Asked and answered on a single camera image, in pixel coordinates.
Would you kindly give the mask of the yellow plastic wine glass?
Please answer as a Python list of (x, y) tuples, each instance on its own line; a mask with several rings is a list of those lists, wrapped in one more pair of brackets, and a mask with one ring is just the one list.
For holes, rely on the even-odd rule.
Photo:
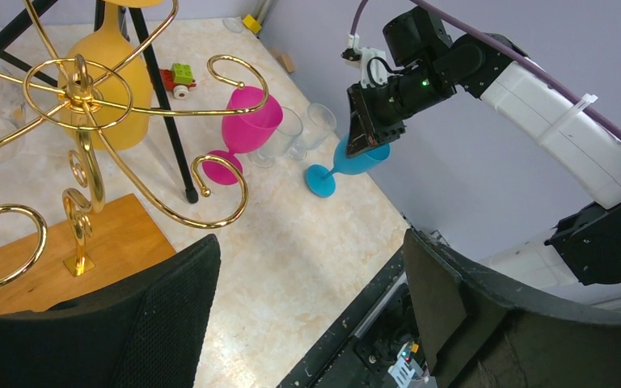
[[(85, 59), (96, 61), (109, 68), (125, 59), (135, 46), (130, 44), (121, 34), (119, 22), (119, 6), (114, 2), (107, 2), (104, 7), (103, 24), (99, 30), (83, 37), (72, 46), (69, 57), (76, 54)], [(118, 71), (118, 74), (129, 84), (133, 92), (134, 104), (147, 108), (153, 98), (153, 84), (144, 59), (135, 57), (127, 66)], [(128, 96), (124, 87), (117, 78), (109, 77), (97, 87), (104, 100), (126, 104)], [(149, 126), (149, 117), (140, 113), (131, 113), (119, 124), (103, 131), (112, 147), (117, 150), (127, 150), (145, 137)]]

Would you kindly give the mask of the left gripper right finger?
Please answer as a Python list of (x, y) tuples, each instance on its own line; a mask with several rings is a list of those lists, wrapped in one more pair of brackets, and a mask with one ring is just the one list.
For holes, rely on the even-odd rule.
[(621, 313), (565, 300), (407, 230), (403, 261), (440, 387), (621, 387)]

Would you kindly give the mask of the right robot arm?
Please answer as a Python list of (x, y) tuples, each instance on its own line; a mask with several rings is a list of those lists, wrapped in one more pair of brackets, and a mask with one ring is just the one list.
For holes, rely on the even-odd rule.
[(382, 50), (361, 46), (355, 30), (342, 54), (361, 71), (347, 90), (345, 155), (398, 140), (406, 119), (462, 88), (515, 124), (593, 200), (483, 264), (537, 289), (621, 283), (621, 130), (594, 110), (595, 96), (574, 95), (505, 36), (480, 32), (424, 1), (382, 34), (392, 63)]

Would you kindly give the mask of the clear front wine glass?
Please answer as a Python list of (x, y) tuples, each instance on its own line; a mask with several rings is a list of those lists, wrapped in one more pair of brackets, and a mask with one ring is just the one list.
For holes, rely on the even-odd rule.
[(270, 168), (277, 159), (286, 154), (301, 135), (303, 123), (300, 116), (288, 107), (283, 107), (282, 113), (282, 122), (271, 137), (258, 150), (247, 155), (253, 165)]

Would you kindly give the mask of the blue plastic wine glass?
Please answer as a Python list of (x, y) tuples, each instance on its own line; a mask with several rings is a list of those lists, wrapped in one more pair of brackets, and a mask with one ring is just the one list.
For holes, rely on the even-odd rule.
[(316, 196), (327, 198), (335, 192), (334, 174), (359, 175), (376, 167), (390, 156), (391, 145), (384, 144), (364, 154), (349, 158), (346, 154), (348, 140), (349, 136), (345, 135), (336, 146), (331, 170), (319, 164), (306, 169), (304, 173), (306, 186)]

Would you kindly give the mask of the pink plastic wine glass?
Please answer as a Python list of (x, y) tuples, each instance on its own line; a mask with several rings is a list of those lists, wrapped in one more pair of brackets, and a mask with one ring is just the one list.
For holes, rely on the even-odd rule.
[[(248, 108), (264, 97), (264, 91), (255, 86), (245, 86), (235, 90), (230, 96), (228, 109)], [(258, 111), (236, 116), (222, 117), (222, 140), (227, 150), (212, 150), (217, 155), (231, 162), (243, 173), (242, 163), (237, 154), (249, 154), (258, 150), (275, 132), (283, 119), (281, 105), (272, 97)], [(237, 178), (226, 167), (216, 162), (204, 162), (204, 173), (209, 179), (221, 185), (237, 184)]]

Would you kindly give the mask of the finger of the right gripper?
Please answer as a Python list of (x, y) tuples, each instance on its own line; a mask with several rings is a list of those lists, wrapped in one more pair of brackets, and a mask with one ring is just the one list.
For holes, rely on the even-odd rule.
[(347, 90), (349, 98), (349, 136), (346, 143), (346, 156), (357, 158), (379, 146), (391, 143), (390, 134), (378, 122), (370, 105), (370, 93), (353, 84)]

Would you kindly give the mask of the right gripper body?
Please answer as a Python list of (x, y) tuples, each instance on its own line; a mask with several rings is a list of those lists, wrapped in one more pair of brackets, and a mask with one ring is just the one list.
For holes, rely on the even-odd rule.
[(391, 142), (405, 133), (405, 120), (455, 94), (452, 86), (437, 85), (413, 74), (392, 76), (385, 86), (366, 90), (370, 93), (373, 113), (378, 122), (386, 127)]

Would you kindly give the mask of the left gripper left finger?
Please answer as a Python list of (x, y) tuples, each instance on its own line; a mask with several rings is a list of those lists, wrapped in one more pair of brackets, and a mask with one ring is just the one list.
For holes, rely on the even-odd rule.
[(41, 311), (0, 315), (0, 387), (190, 387), (221, 267), (208, 234)]

